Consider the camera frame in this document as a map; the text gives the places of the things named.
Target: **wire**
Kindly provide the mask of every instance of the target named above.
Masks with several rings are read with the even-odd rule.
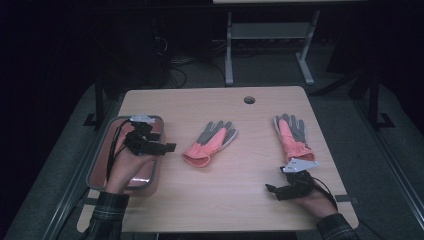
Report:
[[[95,36],[94,34],[94,30],[95,28],[97,28],[98,25],[100,25],[100,22],[103,21],[103,18],[98,20],[93,27],[90,29],[90,35],[93,39],[93,41],[95,43],[97,43],[97,45],[103,49],[109,56],[111,56],[113,59],[115,59],[115,61],[119,62],[122,66],[124,66],[125,68],[127,68],[128,70],[130,70],[132,73],[134,73],[137,77],[139,77],[141,80],[145,81],[145,82],[149,82],[149,79],[147,79],[147,77],[143,76],[142,74],[140,74],[139,72],[137,72],[136,70],[134,70],[131,66],[129,66],[126,62],[124,62],[122,59],[120,59],[119,57],[117,57],[115,54],[113,54],[109,49],[107,49]]]
[[[217,40],[217,41],[214,41],[214,43],[218,43],[218,46],[212,46],[212,48],[206,51],[203,49],[196,51],[196,53],[197,52],[203,53],[203,55],[200,57],[186,57],[186,58],[179,59],[181,57],[181,53],[179,53],[177,54],[177,57],[174,57],[174,59],[171,60],[171,64],[181,66],[181,65],[193,63],[193,62],[204,62],[205,61],[204,59],[210,59],[213,57],[222,56],[225,50],[226,42],[224,40]]]
[[[225,73],[222,71],[222,69],[220,67],[218,67],[217,65],[215,65],[213,63],[207,63],[207,64],[209,64],[212,67],[215,67],[216,69],[218,69],[218,71],[221,73],[222,78],[225,80]]]
[[[326,189],[327,189],[327,191],[328,191],[328,193],[330,194],[330,195],[333,195],[333,194],[331,194],[331,191],[330,191],[330,189],[327,187],[327,185],[325,185],[325,183],[323,183],[321,180],[319,180],[318,178],[314,178],[314,177],[312,177],[312,179],[314,179],[314,180],[317,180],[318,182],[320,182]]]
[[[246,43],[235,44],[233,49],[234,51],[233,56],[235,58],[251,58],[266,52],[265,47],[262,47],[264,49],[263,52],[259,51],[259,47],[255,46],[254,44],[246,44]]]
[[[164,49],[162,50],[162,52],[158,52],[159,55],[163,56],[165,54],[165,52],[168,50],[168,41],[166,41],[165,38],[162,37],[155,37],[156,40],[161,40],[165,43],[165,46],[163,47]]]
[[[177,89],[182,88],[187,82],[187,75],[185,74],[185,72],[180,70],[180,69],[177,69],[177,68],[170,68],[169,70],[170,70],[169,81],[171,82],[171,86],[174,87],[174,88],[177,88]],[[183,82],[181,84],[178,84],[177,79],[171,74],[171,70],[180,72],[183,75],[184,78],[183,78]]]

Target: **human hand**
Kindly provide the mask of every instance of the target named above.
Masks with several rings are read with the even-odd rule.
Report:
[[[127,147],[124,147],[115,158],[105,191],[123,194],[130,180],[141,167],[155,158],[153,155],[136,156]]]
[[[338,213],[334,205],[322,194],[314,189],[308,196],[291,200],[308,210],[320,219]]]

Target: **glove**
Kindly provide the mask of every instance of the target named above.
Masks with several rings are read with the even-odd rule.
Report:
[[[224,149],[236,137],[237,130],[232,123],[223,121],[216,125],[209,122],[197,141],[184,152],[184,160],[193,167],[204,167],[211,160],[211,156]]]
[[[288,162],[292,158],[315,159],[314,153],[306,145],[305,124],[302,119],[296,120],[294,115],[289,117],[289,115],[284,113],[282,116],[274,117],[274,125],[283,144]]]

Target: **sleeve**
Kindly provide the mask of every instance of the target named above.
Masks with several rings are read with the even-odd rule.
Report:
[[[353,240],[360,238],[346,221],[342,214],[333,214],[317,223],[318,231],[324,240]]]
[[[81,239],[120,239],[128,195],[101,192]]]

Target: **cable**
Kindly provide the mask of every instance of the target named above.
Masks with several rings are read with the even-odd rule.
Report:
[[[235,58],[251,58],[251,57],[255,57],[258,56],[260,54],[264,54],[267,52],[267,48],[264,46],[256,46],[255,44],[249,43],[237,43],[234,44],[234,57]]]
[[[212,67],[215,67],[216,69],[218,69],[218,71],[221,73],[222,78],[225,81],[225,73],[222,71],[222,69],[220,67],[218,67],[217,65],[213,64],[213,63],[207,63],[209,65],[211,65]]]
[[[137,77],[139,77],[142,81],[144,82],[149,82],[149,79],[147,79],[147,77],[143,76],[142,74],[140,74],[139,72],[137,72],[135,69],[133,69],[131,66],[129,66],[127,63],[125,63],[122,59],[120,59],[119,57],[117,57],[115,54],[113,54],[109,49],[107,49],[95,36],[94,34],[94,30],[95,28],[100,24],[100,22],[103,20],[100,19],[98,20],[93,27],[90,29],[90,35],[93,39],[93,41],[95,43],[97,43],[97,45],[103,49],[109,56],[111,56],[113,59],[115,59],[115,61],[119,62],[122,66],[124,66],[125,68],[127,68],[128,70],[130,70],[132,73],[134,73]]]
[[[323,183],[321,180],[319,180],[318,178],[314,178],[314,177],[312,177],[312,179],[314,179],[314,180],[317,180],[318,182],[320,182],[326,189],[327,189],[327,191],[328,191],[328,193],[330,194],[330,195],[333,195],[333,194],[331,194],[331,191],[330,191],[330,189],[327,187],[327,185],[325,185],[325,183]]]
[[[187,75],[185,74],[185,72],[177,68],[170,68],[169,70],[169,81],[171,82],[171,86],[177,89],[182,88],[187,82]],[[180,72],[183,75],[184,79],[181,84],[178,84],[177,79],[171,74],[171,70]]]
[[[165,38],[162,37],[155,37],[156,40],[161,40],[165,43],[164,49],[162,50],[162,52],[157,52],[157,54],[159,54],[160,56],[164,56],[165,52],[168,50],[168,41],[166,41]]]

